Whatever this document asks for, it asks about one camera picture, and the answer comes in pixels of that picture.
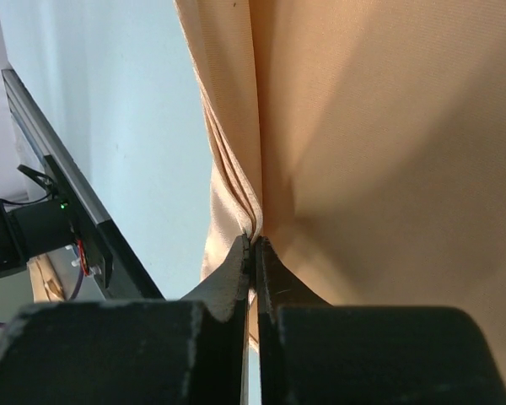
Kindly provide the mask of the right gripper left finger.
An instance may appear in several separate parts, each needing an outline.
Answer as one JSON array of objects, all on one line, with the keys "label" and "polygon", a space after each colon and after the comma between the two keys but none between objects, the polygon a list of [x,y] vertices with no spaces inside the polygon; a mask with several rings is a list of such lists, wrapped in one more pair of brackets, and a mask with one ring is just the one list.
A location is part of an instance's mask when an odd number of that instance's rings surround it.
[{"label": "right gripper left finger", "polygon": [[27,305],[0,337],[0,404],[244,404],[250,241],[180,300]]}]

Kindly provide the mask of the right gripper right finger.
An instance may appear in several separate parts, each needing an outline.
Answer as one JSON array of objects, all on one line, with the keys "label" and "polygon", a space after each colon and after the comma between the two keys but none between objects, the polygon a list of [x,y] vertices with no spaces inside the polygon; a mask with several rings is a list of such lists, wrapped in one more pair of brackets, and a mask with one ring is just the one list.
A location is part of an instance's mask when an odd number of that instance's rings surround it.
[{"label": "right gripper right finger", "polygon": [[265,404],[506,404],[479,326],[446,306],[330,305],[255,244]]}]

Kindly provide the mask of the peach cloth napkin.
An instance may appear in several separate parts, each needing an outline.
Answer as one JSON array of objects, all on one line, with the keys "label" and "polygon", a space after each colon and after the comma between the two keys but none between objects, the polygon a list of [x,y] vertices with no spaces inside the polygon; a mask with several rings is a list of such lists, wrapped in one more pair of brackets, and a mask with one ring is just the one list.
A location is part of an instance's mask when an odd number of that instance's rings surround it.
[{"label": "peach cloth napkin", "polygon": [[179,1],[213,156],[202,275],[267,237],[342,304],[506,314],[506,1]]}]

